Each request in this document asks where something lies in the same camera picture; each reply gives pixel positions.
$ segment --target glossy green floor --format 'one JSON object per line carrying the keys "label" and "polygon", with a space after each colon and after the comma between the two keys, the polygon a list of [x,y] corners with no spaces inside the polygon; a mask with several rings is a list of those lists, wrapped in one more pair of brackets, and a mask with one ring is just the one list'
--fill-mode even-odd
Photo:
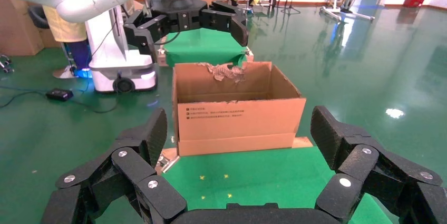
{"label": "glossy green floor", "polygon": [[[338,28],[313,7],[290,18],[256,13],[249,46],[256,61],[273,61],[307,97],[300,136],[310,136],[312,108],[325,105],[340,121],[364,127],[390,151],[447,179],[447,14],[377,9],[374,2],[363,0],[359,9],[375,15],[374,23],[347,21]],[[1,86],[86,88],[86,80],[51,76],[65,63],[58,49],[13,60],[16,71],[1,73]],[[121,95],[118,108],[107,114],[32,94],[1,109],[0,223],[37,223],[60,174],[105,151],[121,130],[141,124],[155,107],[171,114],[171,82],[172,70],[162,68],[157,91]],[[0,104],[15,93],[0,90]],[[75,91],[76,99],[98,110],[115,104],[115,96],[95,94],[91,85],[81,93]],[[404,115],[392,118],[388,109]],[[99,223],[128,223],[123,216],[130,208],[124,206],[123,200],[113,204]]]}

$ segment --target power adapter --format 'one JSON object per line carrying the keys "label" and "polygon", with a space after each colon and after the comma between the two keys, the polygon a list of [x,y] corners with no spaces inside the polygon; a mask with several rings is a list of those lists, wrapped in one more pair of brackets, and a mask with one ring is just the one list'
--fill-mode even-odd
{"label": "power adapter", "polygon": [[45,94],[45,96],[48,99],[65,102],[65,101],[67,101],[67,100],[69,100],[70,98],[73,97],[73,92],[70,91],[70,90],[64,90],[64,89],[55,88],[55,89],[52,89],[52,90],[48,91]]}

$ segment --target green mat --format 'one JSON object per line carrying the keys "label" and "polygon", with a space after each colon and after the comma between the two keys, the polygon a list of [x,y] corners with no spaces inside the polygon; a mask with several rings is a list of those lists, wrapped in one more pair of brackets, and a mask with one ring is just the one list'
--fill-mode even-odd
{"label": "green mat", "polygon": [[[334,174],[317,147],[182,157],[164,177],[188,209],[225,208],[227,203],[313,208]],[[350,223],[391,223],[365,195]]]}
{"label": "green mat", "polygon": [[[171,40],[176,34],[168,35]],[[208,29],[182,32],[174,42],[164,46],[166,63],[173,67],[176,63],[208,62],[212,65],[233,63],[242,65],[245,47],[241,47],[230,33]]]}

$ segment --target black wheel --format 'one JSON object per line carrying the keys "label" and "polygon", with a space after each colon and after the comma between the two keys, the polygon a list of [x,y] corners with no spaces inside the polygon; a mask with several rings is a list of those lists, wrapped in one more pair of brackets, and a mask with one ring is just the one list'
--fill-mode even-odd
{"label": "black wheel", "polygon": [[135,84],[129,78],[121,77],[113,82],[113,89],[119,93],[128,93],[135,90]]}

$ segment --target open cardboard box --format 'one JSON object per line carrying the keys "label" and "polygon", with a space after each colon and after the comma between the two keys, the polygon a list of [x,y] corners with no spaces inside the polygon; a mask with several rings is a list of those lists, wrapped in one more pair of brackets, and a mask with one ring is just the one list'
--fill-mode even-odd
{"label": "open cardboard box", "polygon": [[172,97],[180,156],[291,148],[306,103],[271,62],[176,64]]}

